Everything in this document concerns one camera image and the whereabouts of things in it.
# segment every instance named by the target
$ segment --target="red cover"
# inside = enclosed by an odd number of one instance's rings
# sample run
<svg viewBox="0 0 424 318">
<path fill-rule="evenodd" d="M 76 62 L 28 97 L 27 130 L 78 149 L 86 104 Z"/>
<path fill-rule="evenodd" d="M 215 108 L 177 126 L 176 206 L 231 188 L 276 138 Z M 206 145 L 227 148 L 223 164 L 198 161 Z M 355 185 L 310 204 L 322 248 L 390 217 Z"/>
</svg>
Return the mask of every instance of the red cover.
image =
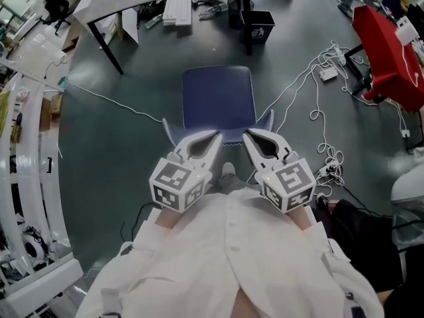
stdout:
<svg viewBox="0 0 424 318">
<path fill-rule="evenodd" d="M 412 45 L 405 47 L 405 59 L 414 82 L 415 73 L 419 74 L 418 87 L 408 76 L 395 24 L 372 8 L 361 6 L 354 10 L 352 27 L 362 41 L 374 74 L 372 90 L 364 98 L 371 100 L 380 94 L 397 101 L 407 112 L 418 111 L 424 105 L 424 78 Z"/>
</svg>

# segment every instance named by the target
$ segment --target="black trash bin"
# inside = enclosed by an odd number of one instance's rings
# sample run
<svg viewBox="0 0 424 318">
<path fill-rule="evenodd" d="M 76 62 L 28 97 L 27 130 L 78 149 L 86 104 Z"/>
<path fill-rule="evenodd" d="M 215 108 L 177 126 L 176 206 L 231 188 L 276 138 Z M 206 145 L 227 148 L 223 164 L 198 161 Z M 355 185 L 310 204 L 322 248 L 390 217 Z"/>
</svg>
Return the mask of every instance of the black trash bin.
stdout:
<svg viewBox="0 0 424 318">
<path fill-rule="evenodd" d="M 240 9 L 237 7 L 237 0 L 228 0 L 228 24 L 231 28 L 234 29 L 241 29 L 243 26 L 243 23 L 240 19 L 240 11 L 242 11 L 243 8 L 243 0 L 240 0 Z M 250 0 L 250 10 L 253 10 L 254 3 L 252 0 Z"/>
<path fill-rule="evenodd" d="M 244 42 L 245 12 L 241 11 L 240 15 L 243 25 L 240 31 L 240 41 Z M 252 44 L 264 44 L 268 39 L 272 28 L 276 25 L 271 13 L 268 11 L 251 11 L 250 23 L 252 25 L 250 28 L 250 31 L 252 32 Z"/>
</svg>

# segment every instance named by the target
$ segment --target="floor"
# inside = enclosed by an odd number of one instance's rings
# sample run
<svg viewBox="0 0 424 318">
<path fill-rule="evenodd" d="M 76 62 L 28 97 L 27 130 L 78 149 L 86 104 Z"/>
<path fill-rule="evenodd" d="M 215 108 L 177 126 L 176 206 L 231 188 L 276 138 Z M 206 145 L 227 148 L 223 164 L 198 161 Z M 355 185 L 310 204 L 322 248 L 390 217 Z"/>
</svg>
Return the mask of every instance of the floor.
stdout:
<svg viewBox="0 0 424 318">
<path fill-rule="evenodd" d="M 74 50 L 67 53 L 63 53 L 61 50 L 69 26 L 63 24 L 57 36 L 54 35 L 55 31 L 54 25 L 47 26 L 38 23 L 26 34 L 20 41 L 19 47 L 12 51 L 7 59 L 16 62 L 21 68 L 40 78 L 46 76 L 48 83 L 57 85 L 59 79 L 68 74 Z M 47 70 L 51 62 L 59 64 L 61 60 L 63 64 L 59 66 L 52 64 Z"/>
<path fill-rule="evenodd" d="M 193 12 L 193 27 L 188 30 L 158 25 L 147 31 L 141 27 L 138 47 L 128 36 L 123 41 L 115 38 L 111 49 L 124 69 L 123 76 L 94 38 L 85 34 L 68 79 L 138 111 L 182 124 L 180 79 L 184 70 L 222 64 L 248 66 L 257 113 L 262 114 L 331 40 L 350 48 L 359 43 L 335 0 L 253 1 L 256 10 L 272 13 L 276 26 L 266 45 L 255 46 L 252 56 L 245 55 L 239 34 L 228 27 L 226 15 L 200 22 Z M 398 114 L 387 103 L 364 106 L 343 93 L 342 85 L 341 78 L 325 85 L 319 82 L 327 140 L 344 153 L 347 188 L 371 210 L 388 214 L 394 181 L 415 163 L 405 152 Z M 274 106 L 277 125 L 294 91 L 290 89 Z M 315 85 L 309 78 L 280 131 L 313 171 L 325 159 L 317 152 L 323 141 L 323 123 L 309 119 L 315 98 Z M 405 119 L 411 141 L 419 140 L 417 116 L 406 115 Z M 72 85 L 66 89 L 60 125 L 60 191 L 74 255 L 84 270 L 101 268 L 123 242 L 122 225 L 123 239 L 131 239 L 136 214 L 150 201 L 148 178 L 172 145 L 160 124 Z M 215 169 L 225 160 L 234 163 L 241 179 L 250 175 L 252 167 L 243 147 L 223 149 Z M 341 197 L 354 202 L 343 188 L 334 187 L 333 198 Z"/>
</svg>

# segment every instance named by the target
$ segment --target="white lab coat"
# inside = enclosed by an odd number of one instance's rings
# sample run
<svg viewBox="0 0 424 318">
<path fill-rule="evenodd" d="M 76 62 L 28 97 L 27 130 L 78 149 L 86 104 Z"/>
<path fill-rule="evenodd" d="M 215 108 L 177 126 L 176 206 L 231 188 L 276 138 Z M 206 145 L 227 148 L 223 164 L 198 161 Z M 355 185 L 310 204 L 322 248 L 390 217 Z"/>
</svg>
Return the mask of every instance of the white lab coat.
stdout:
<svg viewBox="0 0 424 318">
<path fill-rule="evenodd" d="M 301 231 L 251 189 L 206 195 L 172 230 L 145 222 L 133 247 L 102 269 L 77 317 L 104 313 L 102 288 L 119 290 L 123 317 L 230 317 L 239 288 L 261 317 L 349 317 L 345 292 L 384 316 L 321 223 Z"/>
</svg>

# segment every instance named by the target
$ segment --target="office chair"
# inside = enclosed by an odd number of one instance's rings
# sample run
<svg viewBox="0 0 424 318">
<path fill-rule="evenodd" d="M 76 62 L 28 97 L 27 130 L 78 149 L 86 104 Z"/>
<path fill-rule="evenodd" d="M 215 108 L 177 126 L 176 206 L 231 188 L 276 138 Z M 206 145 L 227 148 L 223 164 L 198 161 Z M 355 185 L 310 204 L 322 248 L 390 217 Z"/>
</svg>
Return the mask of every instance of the office chair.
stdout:
<svg viewBox="0 0 424 318">
<path fill-rule="evenodd" d="M 171 143 L 176 146 L 188 135 L 218 130 L 223 144 L 242 144 L 244 130 L 272 130 L 274 111 L 256 120 L 250 70 L 244 66 L 211 66 L 187 70 L 182 76 L 183 128 L 163 119 Z"/>
<path fill-rule="evenodd" d="M 62 23 L 67 23 L 68 25 L 71 25 L 68 21 L 65 19 L 69 17 L 71 13 L 69 13 L 69 2 L 66 0 L 44 0 L 46 4 L 44 5 L 44 8 L 48 11 L 49 16 L 46 18 L 46 20 L 43 20 L 40 18 L 42 23 L 44 25 L 51 25 L 52 23 L 56 23 L 54 28 L 56 29 L 56 32 L 54 35 L 58 35 L 59 27 Z"/>
</svg>

